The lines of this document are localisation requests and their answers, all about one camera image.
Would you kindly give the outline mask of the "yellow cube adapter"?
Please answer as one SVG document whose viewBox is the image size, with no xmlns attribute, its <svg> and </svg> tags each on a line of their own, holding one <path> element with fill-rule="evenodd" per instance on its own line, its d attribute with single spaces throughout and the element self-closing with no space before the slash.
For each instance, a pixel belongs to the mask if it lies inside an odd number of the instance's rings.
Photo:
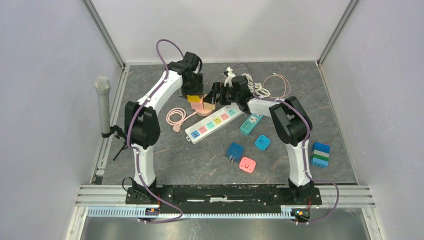
<svg viewBox="0 0 424 240">
<path fill-rule="evenodd" d="M 202 96 L 200 95 L 187 95 L 186 98 L 189 103 L 200 103 L 202 101 Z"/>
</svg>

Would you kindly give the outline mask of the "dark blue cube adapter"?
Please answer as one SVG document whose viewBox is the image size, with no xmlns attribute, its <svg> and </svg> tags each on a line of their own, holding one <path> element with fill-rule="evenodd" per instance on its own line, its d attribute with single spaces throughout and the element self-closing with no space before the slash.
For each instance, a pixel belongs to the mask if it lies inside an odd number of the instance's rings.
<svg viewBox="0 0 424 240">
<path fill-rule="evenodd" d="M 242 159 L 244 149 L 245 149 L 244 146 L 238 143 L 232 142 L 229 145 L 225 156 L 229 162 L 239 163 Z"/>
</svg>

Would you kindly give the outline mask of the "light blue plug adapter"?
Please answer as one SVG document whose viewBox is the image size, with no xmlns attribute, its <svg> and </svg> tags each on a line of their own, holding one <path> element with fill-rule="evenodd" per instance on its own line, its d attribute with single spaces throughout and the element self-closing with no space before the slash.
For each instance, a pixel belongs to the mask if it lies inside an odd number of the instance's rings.
<svg viewBox="0 0 424 240">
<path fill-rule="evenodd" d="M 260 135 L 254 143 L 254 145 L 261 151 L 265 151 L 270 144 L 271 144 L 271 140 L 263 134 Z"/>
</svg>

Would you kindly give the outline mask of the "red-pink cube adapter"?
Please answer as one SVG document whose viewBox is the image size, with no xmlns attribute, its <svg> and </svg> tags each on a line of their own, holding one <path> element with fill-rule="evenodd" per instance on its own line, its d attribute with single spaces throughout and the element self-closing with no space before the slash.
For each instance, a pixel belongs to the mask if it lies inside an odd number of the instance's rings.
<svg viewBox="0 0 424 240">
<path fill-rule="evenodd" d="M 242 171 L 250 174 L 254 172 L 256 165 L 256 161 L 248 157 L 242 157 L 238 164 Z"/>
</svg>

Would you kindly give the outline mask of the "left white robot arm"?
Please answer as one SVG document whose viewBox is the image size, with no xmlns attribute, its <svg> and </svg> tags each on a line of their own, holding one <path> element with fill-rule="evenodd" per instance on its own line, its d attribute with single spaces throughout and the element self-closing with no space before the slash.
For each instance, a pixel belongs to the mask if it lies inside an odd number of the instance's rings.
<svg viewBox="0 0 424 240">
<path fill-rule="evenodd" d="M 175 92 L 188 100 L 201 100 L 204 95 L 202 67 L 198 55 L 186 52 L 182 60 L 166 64 L 161 78 L 143 97 L 125 105 L 126 140 L 134 153 L 132 187 L 145 204 L 151 204 L 157 198 L 157 190 L 152 186 L 156 184 L 154 146 L 161 134 L 158 113 Z"/>
</svg>

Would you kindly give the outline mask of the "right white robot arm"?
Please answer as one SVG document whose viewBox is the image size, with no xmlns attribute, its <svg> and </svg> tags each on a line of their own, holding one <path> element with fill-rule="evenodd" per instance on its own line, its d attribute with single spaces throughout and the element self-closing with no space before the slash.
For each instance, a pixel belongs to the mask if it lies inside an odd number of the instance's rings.
<svg viewBox="0 0 424 240">
<path fill-rule="evenodd" d="M 285 144 L 289 159 L 289 199 L 302 204 L 309 198 L 314 182 L 307 165 L 307 149 L 312 122 L 295 96 L 271 98 L 260 96 L 248 87 L 248 78 L 237 75 L 227 82 L 215 82 L 204 102 L 222 106 L 235 103 L 249 114 L 272 119 L 279 139 Z"/>
</svg>

